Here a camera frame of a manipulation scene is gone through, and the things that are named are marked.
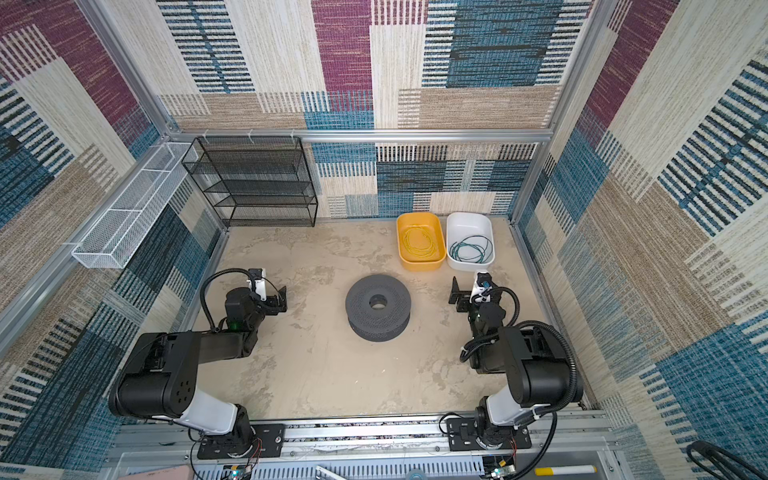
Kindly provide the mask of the dark grey cable spool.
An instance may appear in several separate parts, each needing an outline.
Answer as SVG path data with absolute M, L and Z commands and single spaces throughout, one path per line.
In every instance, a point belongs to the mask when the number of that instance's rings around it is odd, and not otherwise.
M 408 326 L 411 296 L 397 278 L 374 274 L 358 280 L 345 299 L 352 330 L 362 339 L 386 342 L 398 337 Z

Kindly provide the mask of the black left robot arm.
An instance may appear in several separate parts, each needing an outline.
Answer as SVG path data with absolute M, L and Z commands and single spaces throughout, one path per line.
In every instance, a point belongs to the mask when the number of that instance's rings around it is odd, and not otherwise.
M 228 274 L 243 274 L 247 282 L 227 292 L 225 317 L 215 322 L 206 293 L 213 280 Z M 272 284 L 260 268 L 223 269 L 203 280 L 199 303 L 209 328 L 140 335 L 109 395 L 112 414 L 166 421 L 198 432 L 200 459 L 252 459 L 263 454 L 268 447 L 247 409 L 206 393 L 197 386 L 197 378 L 202 364 L 250 356 L 266 317 L 287 311 L 287 288 L 276 288 L 269 295 L 266 287 Z

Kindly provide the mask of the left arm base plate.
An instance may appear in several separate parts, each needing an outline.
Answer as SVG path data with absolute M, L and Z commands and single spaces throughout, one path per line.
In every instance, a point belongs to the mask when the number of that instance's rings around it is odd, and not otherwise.
M 246 433 L 205 436 L 196 454 L 198 460 L 277 458 L 283 448 L 285 424 L 256 424 Z

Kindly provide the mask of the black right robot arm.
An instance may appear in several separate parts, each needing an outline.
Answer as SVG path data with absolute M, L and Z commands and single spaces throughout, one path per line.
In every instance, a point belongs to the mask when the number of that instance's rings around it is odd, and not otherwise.
M 480 374 L 499 374 L 505 385 L 484 396 L 468 417 L 446 414 L 438 427 L 452 451 L 526 449 L 528 427 L 583 394 L 575 354 L 551 325 L 519 319 L 517 294 L 478 272 L 470 290 L 452 280 L 448 303 L 467 315 L 472 338 L 459 360 Z

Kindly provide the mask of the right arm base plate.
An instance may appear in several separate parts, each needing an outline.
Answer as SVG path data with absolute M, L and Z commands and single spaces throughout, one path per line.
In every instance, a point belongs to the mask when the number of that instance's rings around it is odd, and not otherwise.
M 439 421 L 451 451 L 514 450 L 532 447 L 530 435 L 522 428 L 499 427 L 475 418 L 449 415 Z

